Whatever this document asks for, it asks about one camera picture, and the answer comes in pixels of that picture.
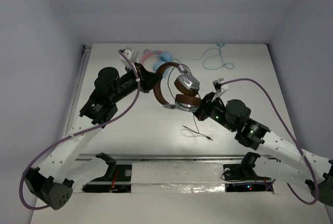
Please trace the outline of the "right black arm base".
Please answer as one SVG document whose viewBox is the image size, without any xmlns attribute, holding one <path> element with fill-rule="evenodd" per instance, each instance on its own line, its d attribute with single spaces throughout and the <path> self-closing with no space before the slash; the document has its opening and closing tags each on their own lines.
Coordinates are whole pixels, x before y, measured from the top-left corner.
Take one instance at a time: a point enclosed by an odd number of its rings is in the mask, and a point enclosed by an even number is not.
<svg viewBox="0 0 333 224">
<path fill-rule="evenodd" d="M 221 179 L 226 183 L 225 191 L 230 192 L 271 192 L 273 183 L 269 177 L 260 177 L 254 172 L 255 162 L 261 156 L 248 152 L 240 163 L 223 165 Z"/>
</svg>

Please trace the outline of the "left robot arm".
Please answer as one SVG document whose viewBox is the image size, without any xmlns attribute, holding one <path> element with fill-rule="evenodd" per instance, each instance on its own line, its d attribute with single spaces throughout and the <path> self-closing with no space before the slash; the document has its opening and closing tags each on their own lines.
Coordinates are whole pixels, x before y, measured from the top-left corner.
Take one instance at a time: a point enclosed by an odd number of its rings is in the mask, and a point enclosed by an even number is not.
<svg viewBox="0 0 333 224">
<path fill-rule="evenodd" d="M 101 69 L 94 82 L 95 88 L 67 137 L 47 148 L 49 155 L 38 166 L 28 166 L 20 185 L 27 185 L 46 207 L 59 210 L 73 192 L 81 191 L 93 179 L 113 179 L 117 174 L 117 162 L 105 153 L 95 155 L 77 169 L 71 169 L 71 166 L 106 125 L 123 116 L 116 115 L 120 100 L 132 92 L 150 92 L 161 79 L 160 74 L 147 71 L 139 63 L 130 65 L 123 76 L 113 67 Z"/>
</svg>

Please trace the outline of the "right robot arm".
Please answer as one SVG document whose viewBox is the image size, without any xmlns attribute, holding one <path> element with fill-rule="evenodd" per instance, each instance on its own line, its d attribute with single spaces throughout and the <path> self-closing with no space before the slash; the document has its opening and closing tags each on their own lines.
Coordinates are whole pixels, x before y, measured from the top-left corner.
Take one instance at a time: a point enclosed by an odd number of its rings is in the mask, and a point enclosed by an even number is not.
<svg viewBox="0 0 333 224">
<path fill-rule="evenodd" d="M 269 177 L 308 190 L 314 202 L 332 206 L 332 160 L 301 148 L 297 141 L 288 142 L 267 126 L 250 118 L 251 110 L 237 99 L 227 103 L 207 94 L 194 112 L 199 121 L 211 118 L 235 133 L 235 140 L 249 148 L 237 168 L 227 179 L 255 176 Z"/>
</svg>

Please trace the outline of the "brown silver headphones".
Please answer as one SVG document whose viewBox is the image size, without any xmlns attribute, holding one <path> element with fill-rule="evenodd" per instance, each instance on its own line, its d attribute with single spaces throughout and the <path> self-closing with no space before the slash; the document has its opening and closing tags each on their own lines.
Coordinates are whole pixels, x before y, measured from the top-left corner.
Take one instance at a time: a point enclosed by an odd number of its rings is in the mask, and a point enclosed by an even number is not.
<svg viewBox="0 0 333 224">
<path fill-rule="evenodd" d="M 162 94 L 161 81 L 159 81 L 153 88 L 156 100 L 166 109 L 194 113 L 201 104 L 201 99 L 197 97 L 200 82 L 192 75 L 188 66 L 176 62 L 166 62 L 162 64 L 156 70 L 156 74 L 163 77 L 164 72 L 168 68 L 176 68 L 180 73 L 174 81 L 174 86 L 180 93 L 175 95 L 173 104 L 168 103 Z"/>
</svg>

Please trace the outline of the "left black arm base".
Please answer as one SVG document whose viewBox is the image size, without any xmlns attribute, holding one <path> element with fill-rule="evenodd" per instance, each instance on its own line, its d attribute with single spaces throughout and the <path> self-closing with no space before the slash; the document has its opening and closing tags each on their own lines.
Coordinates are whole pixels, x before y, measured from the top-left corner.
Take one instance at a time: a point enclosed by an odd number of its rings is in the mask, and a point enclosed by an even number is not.
<svg viewBox="0 0 333 224">
<path fill-rule="evenodd" d="M 94 178 L 83 186 L 85 193 L 131 193 L 132 164 L 118 164 L 107 154 L 96 155 L 107 164 L 102 176 Z"/>
</svg>

